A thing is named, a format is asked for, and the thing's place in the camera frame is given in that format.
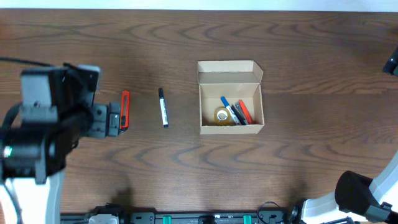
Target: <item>black marker cap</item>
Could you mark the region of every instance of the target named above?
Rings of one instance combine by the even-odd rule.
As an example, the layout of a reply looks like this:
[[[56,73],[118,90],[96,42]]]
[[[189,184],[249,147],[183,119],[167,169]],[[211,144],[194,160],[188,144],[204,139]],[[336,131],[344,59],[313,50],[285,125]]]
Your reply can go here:
[[[164,98],[163,89],[159,88],[159,98]]]

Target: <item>green clip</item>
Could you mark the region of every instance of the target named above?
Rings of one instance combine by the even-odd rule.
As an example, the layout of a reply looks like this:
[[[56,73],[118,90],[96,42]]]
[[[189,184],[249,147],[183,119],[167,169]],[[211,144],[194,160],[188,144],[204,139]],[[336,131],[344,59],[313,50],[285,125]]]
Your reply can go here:
[[[251,215],[243,216],[243,224],[251,224]]]
[[[164,216],[163,217],[163,224],[172,224],[172,217]]]

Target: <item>blue marker cap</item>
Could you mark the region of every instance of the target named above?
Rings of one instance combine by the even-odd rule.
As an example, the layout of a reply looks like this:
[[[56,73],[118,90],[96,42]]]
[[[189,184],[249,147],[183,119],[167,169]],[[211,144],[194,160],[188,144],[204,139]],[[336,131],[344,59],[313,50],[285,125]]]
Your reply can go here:
[[[221,97],[221,100],[222,100],[222,102],[224,103],[224,106],[225,107],[227,107],[227,106],[229,106],[229,103],[228,103],[228,101],[226,101],[226,98],[225,97]]]

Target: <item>blue marker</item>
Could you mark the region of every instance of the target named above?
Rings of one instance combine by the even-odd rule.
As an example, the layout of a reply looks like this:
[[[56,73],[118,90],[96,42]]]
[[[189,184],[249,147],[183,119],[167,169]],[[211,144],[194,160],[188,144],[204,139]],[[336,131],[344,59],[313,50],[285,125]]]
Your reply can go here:
[[[221,97],[221,100],[222,100],[222,102],[223,102],[225,108],[226,108],[226,109],[229,111],[229,113],[231,114],[231,117],[232,117],[232,119],[234,120],[235,124],[241,125],[241,123],[239,122],[238,117],[235,115],[234,111],[232,111],[232,109],[231,109],[231,107],[230,107],[228,101],[226,101],[226,98],[222,96],[222,97]]]

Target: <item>black marker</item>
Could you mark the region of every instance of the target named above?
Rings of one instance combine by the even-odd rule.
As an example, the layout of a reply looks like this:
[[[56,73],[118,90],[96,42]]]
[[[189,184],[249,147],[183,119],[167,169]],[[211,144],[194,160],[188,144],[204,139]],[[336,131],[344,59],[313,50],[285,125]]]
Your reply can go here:
[[[163,127],[169,127],[169,120],[167,119],[166,102],[164,101],[163,89],[159,88],[159,101],[160,101],[160,112],[162,112]]]

